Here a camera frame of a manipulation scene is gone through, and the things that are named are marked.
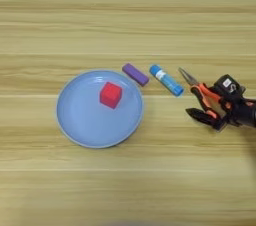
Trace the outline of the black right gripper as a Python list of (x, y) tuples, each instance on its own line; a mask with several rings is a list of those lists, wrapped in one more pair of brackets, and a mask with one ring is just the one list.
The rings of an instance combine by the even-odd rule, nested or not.
[[(234, 126), (249, 126), (256, 128), (256, 100), (240, 98), (228, 101), (224, 98), (220, 100), (221, 108), (225, 111), (223, 121)], [(222, 120), (213, 110), (207, 112), (197, 108), (188, 108), (187, 114), (194, 120), (209, 125), (215, 130), (220, 130)]]

